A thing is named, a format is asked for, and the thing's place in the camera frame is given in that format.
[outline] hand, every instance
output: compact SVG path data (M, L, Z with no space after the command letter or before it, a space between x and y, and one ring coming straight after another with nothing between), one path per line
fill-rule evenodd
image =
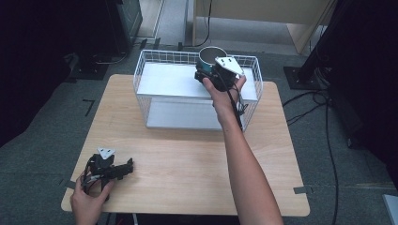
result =
M102 206L114 186L114 181L109 181L103 188L101 194L94 198L84 193L82 175L76 180L76 187L73 194L70 196L70 205L72 206L77 225L92 225L96 224L99 220Z
M235 79L235 85L237 86L239 93L242 90L243 84L245 82L245 76ZM213 99L213 106L216 109L220 124L223 125L230 119L231 116L233 117L233 120L236 120L234 110L231 105L231 99L228 97L227 92L221 92L217 90L209 78L204 78L203 84ZM235 102L238 100L237 90L235 88L229 90Z

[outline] white wire basket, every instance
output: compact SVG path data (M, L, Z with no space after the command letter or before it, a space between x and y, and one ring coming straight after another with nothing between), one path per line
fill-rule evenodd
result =
M247 81L241 90L246 111L241 115L246 130L263 94L263 81L254 56L234 57ZM143 50L134 72L134 91L148 128L221 130L212 99L194 79L198 52Z

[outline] gray carpet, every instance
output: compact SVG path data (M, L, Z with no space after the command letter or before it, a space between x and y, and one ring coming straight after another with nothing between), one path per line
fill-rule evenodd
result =
M135 47L124 61L109 66L103 81L61 83L28 130L0 149L0 224L74 223L72 213L61 209L66 188L59 183L71 177L109 77L133 74L139 52ZM305 57L227 52L257 56L264 81L277 83L282 102L303 92L290 90L283 67L300 67ZM95 100L87 116L90 102L83 99ZM291 118L314 105L311 96L303 97L284 108L285 116ZM321 107L289 127L304 185L312 191L308 194L311 214L284 217L285 224L332 222L335 183L325 124L325 107ZM367 150L347 148L344 130L333 109L329 109L329 135L340 184L337 224L390 224L382 194L398 192L384 165Z

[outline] round container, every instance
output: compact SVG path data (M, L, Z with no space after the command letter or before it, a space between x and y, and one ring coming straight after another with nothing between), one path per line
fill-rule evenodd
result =
M217 57L226 57L226 52L214 46L205 47L199 52L200 63L207 72L211 72L211 67L216 64Z

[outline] metal wire mesh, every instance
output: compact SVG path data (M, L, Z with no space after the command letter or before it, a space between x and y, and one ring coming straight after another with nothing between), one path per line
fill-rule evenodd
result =
M257 100L244 102L245 104L248 104L246 112L242 116L243 126L244 129L246 129L253 116L255 107L257 106L257 103L263 94L263 81L261 77L261 71L258 65L258 60L254 56L247 56L247 55L228 55L228 56L234 57L237 60L237 63L242 68L250 69L253 74L253 81L254 81ZM138 88L140 86L140 81L143 76L143 71L146 63L195 66L198 60L199 60L198 52L170 52L170 51L156 51L156 50L141 51L137 67L134 72L133 86L135 93L137 94L138 92ZM143 113L145 122L147 123L150 111L151 97L142 97L140 95L136 96L141 111ZM195 102L197 100L198 99L188 99L189 102Z

